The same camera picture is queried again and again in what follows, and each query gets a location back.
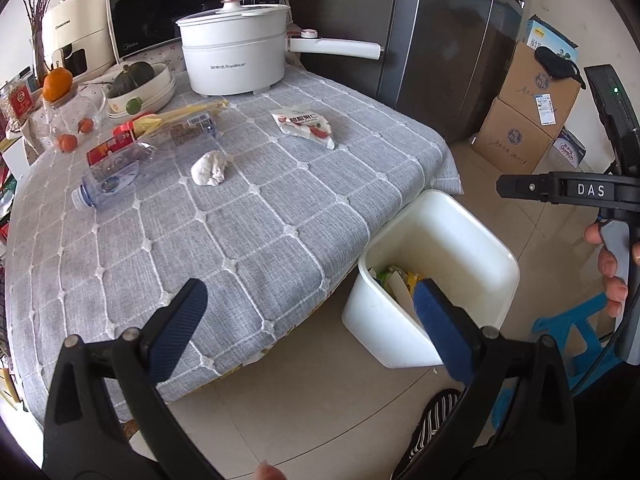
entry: blue plastic stool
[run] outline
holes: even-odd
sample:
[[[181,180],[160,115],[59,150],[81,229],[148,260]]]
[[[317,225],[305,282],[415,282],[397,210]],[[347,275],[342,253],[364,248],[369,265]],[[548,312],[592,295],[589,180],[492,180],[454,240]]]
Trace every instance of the blue plastic stool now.
[[[585,343],[587,343],[587,349],[569,361],[566,371],[569,388],[574,387],[602,351],[602,345],[600,344],[598,336],[587,321],[587,318],[599,310],[602,310],[606,303],[607,298],[605,295],[599,294],[595,298],[591,298],[583,304],[567,310],[558,316],[540,317],[533,323],[533,327],[531,327],[531,333],[546,332],[553,337],[561,353],[564,352],[566,340],[569,337],[572,326],[578,329]],[[620,359],[618,359],[612,351],[609,351],[577,393],[588,388],[598,378],[620,362]],[[491,414],[491,425],[494,427],[494,430],[497,430],[500,426],[504,413],[509,407],[512,393],[512,387],[503,387],[495,401]]]

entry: plastic bottle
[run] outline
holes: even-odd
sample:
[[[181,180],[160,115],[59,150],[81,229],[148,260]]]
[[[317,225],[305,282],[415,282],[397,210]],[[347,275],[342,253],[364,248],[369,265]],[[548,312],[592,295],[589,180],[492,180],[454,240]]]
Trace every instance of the plastic bottle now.
[[[114,196],[135,183],[144,186],[174,165],[174,158],[192,158],[211,150],[219,136],[210,112],[163,124],[152,133],[92,165],[71,193],[76,209],[107,207]]]

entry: hand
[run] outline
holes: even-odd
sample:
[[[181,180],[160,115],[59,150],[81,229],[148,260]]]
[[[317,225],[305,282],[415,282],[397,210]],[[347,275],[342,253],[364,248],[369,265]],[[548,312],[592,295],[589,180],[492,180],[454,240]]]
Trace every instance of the hand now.
[[[598,224],[592,224],[584,230],[584,239],[590,244],[604,243]],[[632,253],[636,265],[640,265],[640,242],[633,246]],[[603,282],[607,296],[605,308],[611,317],[616,317],[622,313],[622,306],[629,291],[625,283],[620,278],[615,277],[618,270],[616,257],[604,247],[601,248],[598,255],[598,270],[604,277]]]
[[[279,469],[262,462],[255,470],[255,480],[287,480]]]

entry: blue gripper pad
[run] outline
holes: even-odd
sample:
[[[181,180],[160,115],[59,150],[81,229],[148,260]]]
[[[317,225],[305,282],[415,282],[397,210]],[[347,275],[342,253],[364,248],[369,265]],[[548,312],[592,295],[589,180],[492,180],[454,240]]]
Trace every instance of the blue gripper pad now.
[[[479,330],[460,307],[454,306],[433,280],[414,290],[414,308],[449,375],[469,386],[480,351]]]
[[[207,286],[191,278],[173,301],[158,309],[143,333],[150,339],[147,377],[152,384],[166,381],[207,309]]]

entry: cream-colored appliance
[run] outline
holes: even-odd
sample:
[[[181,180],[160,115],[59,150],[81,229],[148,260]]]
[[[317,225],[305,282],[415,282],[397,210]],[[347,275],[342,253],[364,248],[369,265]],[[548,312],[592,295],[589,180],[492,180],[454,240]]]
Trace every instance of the cream-colored appliance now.
[[[65,67],[76,81],[102,75],[115,64],[107,0],[60,0],[44,15],[42,43],[47,65]]]

